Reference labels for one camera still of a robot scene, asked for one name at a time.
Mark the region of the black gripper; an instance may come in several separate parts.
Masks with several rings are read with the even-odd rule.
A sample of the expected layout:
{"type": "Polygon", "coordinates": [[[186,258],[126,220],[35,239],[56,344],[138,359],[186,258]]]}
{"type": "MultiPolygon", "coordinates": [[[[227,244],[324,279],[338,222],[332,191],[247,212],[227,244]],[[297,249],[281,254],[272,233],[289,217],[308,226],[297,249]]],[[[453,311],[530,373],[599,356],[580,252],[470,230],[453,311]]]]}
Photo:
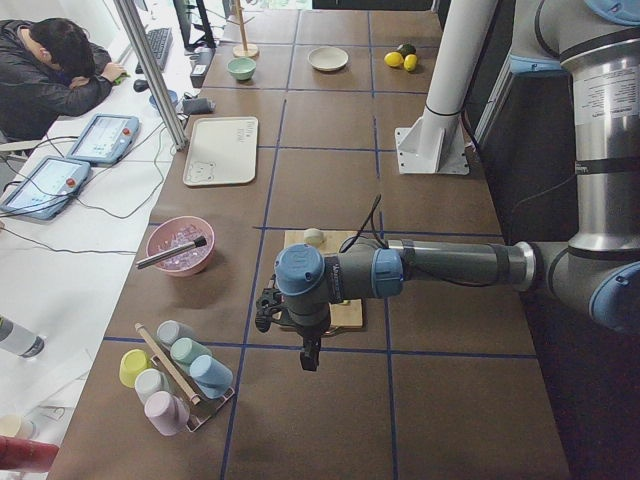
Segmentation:
{"type": "MultiPolygon", "coordinates": [[[[285,305],[280,290],[275,287],[267,287],[256,300],[255,326],[259,332],[266,333],[269,331],[272,323],[292,329],[296,333],[301,332],[301,327],[294,321],[292,312],[285,305]]],[[[300,352],[300,364],[303,370],[317,370],[320,351],[320,337],[303,339],[302,350],[300,352]]]]}

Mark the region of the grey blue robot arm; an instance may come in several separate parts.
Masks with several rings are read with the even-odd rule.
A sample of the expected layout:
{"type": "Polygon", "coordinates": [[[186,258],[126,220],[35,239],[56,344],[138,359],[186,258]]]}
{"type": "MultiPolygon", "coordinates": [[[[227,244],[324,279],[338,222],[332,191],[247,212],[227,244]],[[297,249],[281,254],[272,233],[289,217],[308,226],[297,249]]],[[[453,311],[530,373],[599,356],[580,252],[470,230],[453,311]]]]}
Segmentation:
{"type": "Polygon", "coordinates": [[[573,80],[578,231],[566,243],[512,246],[382,241],[353,236],[335,254],[282,250],[256,302],[255,324],[295,330],[315,370],[330,308],[387,298],[406,281],[543,289],[612,330],[639,330],[639,5],[635,1],[520,1],[511,69],[573,80]]]}

